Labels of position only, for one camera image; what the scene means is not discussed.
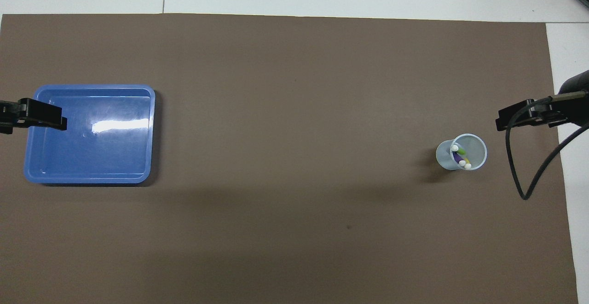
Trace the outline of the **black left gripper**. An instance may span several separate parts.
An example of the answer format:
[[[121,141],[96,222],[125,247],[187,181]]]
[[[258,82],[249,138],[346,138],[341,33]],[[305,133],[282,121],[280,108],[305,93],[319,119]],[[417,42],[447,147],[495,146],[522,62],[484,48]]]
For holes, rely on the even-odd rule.
[[[27,124],[19,122],[21,111],[24,111],[23,103],[0,100],[0,134],[12,134],[14,128],[28,128],[27,124],[67,130],[68,120],[63,117],[61,107],[27,98]]]

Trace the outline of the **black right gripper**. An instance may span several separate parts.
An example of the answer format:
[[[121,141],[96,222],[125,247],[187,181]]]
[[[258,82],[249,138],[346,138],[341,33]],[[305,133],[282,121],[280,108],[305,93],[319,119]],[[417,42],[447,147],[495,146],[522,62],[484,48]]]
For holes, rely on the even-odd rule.
[[[581,98],[565,99],[562,95],[584,92]],[[560,126],[566,123],[583,126],[589,121],[589,70],[584,71],[566,80],[558,94],[551,96],[551,105],[536,105],[531,107],[514,122],[513,127],[518,126]],[[523,107],[533,103],[534,99],[524,99],[509,107],[498,111],[495,120],[496,129],[503,132],[507,129],[510,119]]]

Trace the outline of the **blue plastic tray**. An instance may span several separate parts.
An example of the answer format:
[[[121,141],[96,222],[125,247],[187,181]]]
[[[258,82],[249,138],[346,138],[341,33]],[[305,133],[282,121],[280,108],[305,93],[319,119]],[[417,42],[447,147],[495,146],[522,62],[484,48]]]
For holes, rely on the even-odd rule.
[[[42,184],[139,184],[151,172],[156,93],[148,85],[45,85],[66,130],[28,131],[23,173]]]

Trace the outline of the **pale blue mesh pen cup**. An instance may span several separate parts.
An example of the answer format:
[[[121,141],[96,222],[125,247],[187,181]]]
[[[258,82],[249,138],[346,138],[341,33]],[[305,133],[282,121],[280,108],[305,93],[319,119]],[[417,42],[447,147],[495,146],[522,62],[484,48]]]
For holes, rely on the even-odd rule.
[[[465,149],[465,157],[467,157],[472,164],[470,170],[465,170],[465,168],[459,166],[455,162],[454,157],[452,156],[452,151],[450,150],[450,147],[453,144],[458,144]],[[442,168],[450,171],[475,171],[485,164],[487,157],[488,149],[486,144],[479,136],[471,133],[461,134],[452,140],[443,141],[436,149],[436,161]]]

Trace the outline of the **brown table mat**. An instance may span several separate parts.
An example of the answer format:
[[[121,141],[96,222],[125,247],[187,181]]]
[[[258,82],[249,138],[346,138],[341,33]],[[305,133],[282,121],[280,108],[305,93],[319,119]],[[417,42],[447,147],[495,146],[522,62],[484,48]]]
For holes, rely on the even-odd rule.
[[[0,135],[0,304],[578,302],[560,160],[522,201],[495,128],[553,94],[543,23],[4,16],[0,99],[48,84],[151,86],[153,168],[39,185]]]

